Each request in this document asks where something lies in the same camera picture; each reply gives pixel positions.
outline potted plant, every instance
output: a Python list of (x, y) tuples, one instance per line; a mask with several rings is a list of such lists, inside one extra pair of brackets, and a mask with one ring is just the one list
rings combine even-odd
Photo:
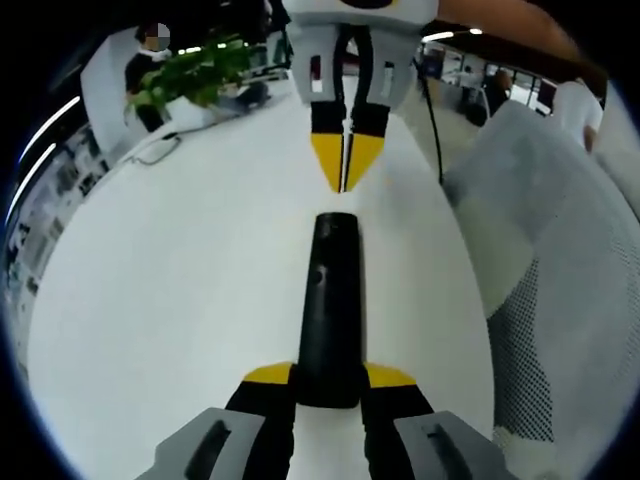
[(237, 37), (212, 38), (197, 51), (176, 55), (142, 78), (131, 105), (166, 111), (178, 131), (207, 127), (221, 120), (215, 108), (220, 92), (240, 86), (249, 69), (250, 50)]

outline ceiling light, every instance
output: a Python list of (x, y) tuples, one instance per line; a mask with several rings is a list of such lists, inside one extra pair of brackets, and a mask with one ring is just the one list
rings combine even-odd
[(422, 37), (422, 43), (431, 42), (433, 40), (442, 40), (443, 38), (451, 38), (451, 37), (453, 37), (453, 32), (434, 33), (433, 35), (427, 35), (426, 37)]
[(38, 138), (40, 138), (42, 136), (42, 134), (51, 126), (53, 125), (56, 120), (58, 120), (62, 115), (64, 115), (71, 107), (73, 107), (76, 103), (78, 103), (80, 101), (80, 96), (77, 97), (73, 97), (71, 100), (69, 100), (66, 105), (64, 105), (60, 110), (58, 110), (56, 113), (54, 113), (51, 118), (49, 118), (49, 120), (47, 120), (46, 122), (44, 122), (42, 124), (42, 126), (38, 129), (38, 131), (33, 135), (33, 137), (31, 137), (31, 140), (29, 140), (29, 143), (27, 143), (27, 146), (24, 147), (24, 150), (22, 151), (22, 155), (20, 155), (20, 158), (18, 159), (18, 162), (21, 162), (22, 159), (24, 158), (24, 156), (26, 155), (27, 151), (33, 146), (34, 143), (36, 143), (36, 141), (38, 140)]
[(18, 187), (16, 194), (13, 196), (13, 199), (11, 200), (11, 205), (9, 205), (9, 210), (7, 211), (7, 218), (5, 219), (5, 224), (9, 221), (11, 212), (13, 212), (13, 209), (15, 208), (16, 203), (18, 203), (18, 200), (24, 193), (25, 188), (27, 188), (27, 184), (31, 181), (31, 178), (36, 174), (38, 169), (42, 166), (42, 163), (47, 159), (47, 157), (51, 154), (51, 152), (53, 152), (54, 148), (56, 148), (55, 143), (52, 143), (51, 145), (49, 145), (47, 149), (44, 151), (44, 153), (40, 155), (40, 158), (36, 161), (36, 163), (34, 163), (33, 167), (31, 167), (31, 170), (29, 170), (29, 173), (27, 173), (27, 176), (24, 177), (24, 180)]

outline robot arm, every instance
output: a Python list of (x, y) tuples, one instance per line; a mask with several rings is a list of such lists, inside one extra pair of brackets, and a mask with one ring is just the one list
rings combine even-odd
[[(382, 151), (389, 112), (411, 84), (420, 30), (438, 0), (284, 0), (296, 88), (311, 105), (311, 143), (335, 192), (350, 191)], [(354, 40), (360, 75), (343, 158), (342, 57)]]

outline wall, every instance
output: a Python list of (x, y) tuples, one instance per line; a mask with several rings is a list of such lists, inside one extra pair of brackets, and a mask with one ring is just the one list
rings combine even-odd
[(100, 150), (113, 161), (129, 151), (146, 130), (130, 112), (125, 119), (126, 91), (124, 71), (138, 44), (134, 29), (108, 37), (80, 75), (87, 116)]

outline desk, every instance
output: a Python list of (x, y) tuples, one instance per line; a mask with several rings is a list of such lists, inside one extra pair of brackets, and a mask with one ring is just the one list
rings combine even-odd
[[(295, 361), (314, 220), (326, 211), (360, 219), (368, 359), (410, 373), (436, 410), (491, 435), (480, 295), (411, 134), (392, 117), (384, 153), (336, 195), (309, 126), (288, 95), (185, 134), (153, 167), (123, 164), (72, 218), (40, 285), (28, 366), (44, 420), (87, 478), (134, 478), (247, 372)], [(295, 435), (289, 478), (369, 478), (359, 409), (299, 408)]]

